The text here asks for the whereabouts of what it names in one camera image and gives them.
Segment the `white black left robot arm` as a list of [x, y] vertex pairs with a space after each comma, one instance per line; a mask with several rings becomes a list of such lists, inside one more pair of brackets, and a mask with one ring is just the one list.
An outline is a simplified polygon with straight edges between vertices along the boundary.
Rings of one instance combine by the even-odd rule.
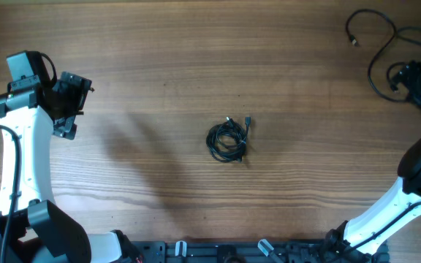
[[7, 64], [12, 81], [0, 95], [0, 262], [142, 262], [125, 234], [89, 235], [54, 201], [50, 141], [74, 139], [91, 81], [58, 73], [39, 51], [13, 54]]

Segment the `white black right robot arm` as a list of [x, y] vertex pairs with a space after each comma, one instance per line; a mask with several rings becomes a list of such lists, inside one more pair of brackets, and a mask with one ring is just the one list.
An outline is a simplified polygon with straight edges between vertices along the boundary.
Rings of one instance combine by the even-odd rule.
[[[421, 63], [398, 62], [399, 71], [387, 73], [391, 88], [408, 89], [407, 99], [421, 108]], [[407, 150], [391, 188], [363, 214], [328, 232], [319, 249], [321, 262], [372, 262], [380, 245], [421, 216], [421, 138]]]

